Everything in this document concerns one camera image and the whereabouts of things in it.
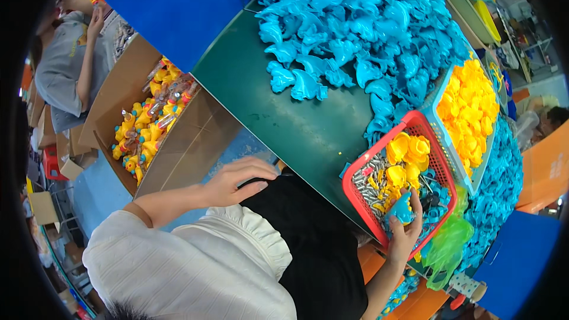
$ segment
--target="dark hair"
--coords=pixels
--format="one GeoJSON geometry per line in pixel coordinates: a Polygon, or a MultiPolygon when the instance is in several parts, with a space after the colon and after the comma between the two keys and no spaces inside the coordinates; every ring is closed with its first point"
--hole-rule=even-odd
{"type": "MultiPolygon", "coordinates": [[[[61,19],[53,20],[51,26],[54,29],[57,29],[59,25],[63,23],[61,19]]],[[[43,53],[43,45],[41,44],[41,39],[39,36],[34,36],[32,39],[32,47],[30,48],[30,67],[32,68],[32,72],[35,75],[35,70],[38,68],[39,61],[41,60],[41,54],[43,53]]]]}
{"type": "Polygon", "coordinates": [[[105,312],[105,320],[152,320],[153,318],[135,310],[128,303],[112,302],[105,312]]]}
{"type": "Polygon", "coordinates": [[[551,110],[547,112],[547,118],[552,124],[563,125],[567,119],[569,119],[569,109],[552,107],[551,110]]]}

